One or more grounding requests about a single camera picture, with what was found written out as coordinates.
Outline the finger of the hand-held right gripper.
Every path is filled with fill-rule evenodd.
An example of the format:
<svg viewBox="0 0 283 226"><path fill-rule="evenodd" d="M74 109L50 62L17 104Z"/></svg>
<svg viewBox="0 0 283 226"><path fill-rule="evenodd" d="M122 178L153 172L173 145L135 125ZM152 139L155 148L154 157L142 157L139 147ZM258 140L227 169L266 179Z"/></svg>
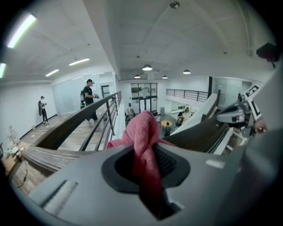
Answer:
<svg viewBox="0 0 283 226"><path fill-rule="evenodd" d="M242 113L243 109L239 105L231 105L223 109L220 113Z"/></svg>
<svg viewBox="0 0 283 226"><path fill-rule="evenodd" d="M242 111L222 112L216 116L216 119L223 123L240 123L245 121L245 114Z"/></svg>

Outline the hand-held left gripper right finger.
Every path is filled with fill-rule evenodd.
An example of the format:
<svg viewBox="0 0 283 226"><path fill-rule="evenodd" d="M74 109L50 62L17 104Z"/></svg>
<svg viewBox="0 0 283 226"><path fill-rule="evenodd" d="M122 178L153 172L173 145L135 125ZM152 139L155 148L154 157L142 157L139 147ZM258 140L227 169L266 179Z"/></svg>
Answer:
<svg viewBox="0 0 283 226"><path fill-rule="evenodd" d="M167 188L169 201L181 210L156 226L215 226L221 207L239 172L243 150L230 156L189 151L163 143L158 149L170 151L188 161L191 170L181 185Z"/></svg>

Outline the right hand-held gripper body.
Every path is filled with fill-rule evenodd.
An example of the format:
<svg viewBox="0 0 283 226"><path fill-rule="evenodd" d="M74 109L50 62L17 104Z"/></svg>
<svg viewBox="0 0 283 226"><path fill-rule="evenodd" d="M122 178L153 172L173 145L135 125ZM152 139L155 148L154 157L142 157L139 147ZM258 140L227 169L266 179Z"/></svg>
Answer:
<svg viewBox="0 0 283 226"><path fill-rule="evenodd" d="M240 118L243 119L246 128L251 128L251 133L263 131L261 127L256 127L256 122L261 118L262 114L253 100L259 91L260 87L258 85L252 85L243 94L238 95L238 104L243 111L243 116L240 116Z"/></svg>

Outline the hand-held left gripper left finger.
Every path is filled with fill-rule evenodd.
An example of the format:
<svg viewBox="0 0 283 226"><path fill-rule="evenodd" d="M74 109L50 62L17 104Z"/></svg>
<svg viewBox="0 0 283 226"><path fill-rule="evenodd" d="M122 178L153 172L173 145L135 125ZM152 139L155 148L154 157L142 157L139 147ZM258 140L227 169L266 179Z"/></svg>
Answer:
<svg viewBox="0 0 283 226"><path fill-rule="evenodd" d="M131 151L122 145L80 157L38 185L30 198L48 213L82 226L153 226L157 218L137 194L122 193L103 178L103 163Z"/></svg>

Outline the person's right hand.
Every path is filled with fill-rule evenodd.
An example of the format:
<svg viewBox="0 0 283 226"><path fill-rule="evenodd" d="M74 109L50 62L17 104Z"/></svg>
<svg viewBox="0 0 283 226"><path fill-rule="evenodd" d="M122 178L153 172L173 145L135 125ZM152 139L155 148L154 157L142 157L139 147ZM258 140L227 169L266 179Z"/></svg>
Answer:
<svg viewBox="0 0 283 226"><path fill-rule="evenodd" d="M256 133L262 133L267 131L267 126L263 120L257 120L254 124Z"/></svg>

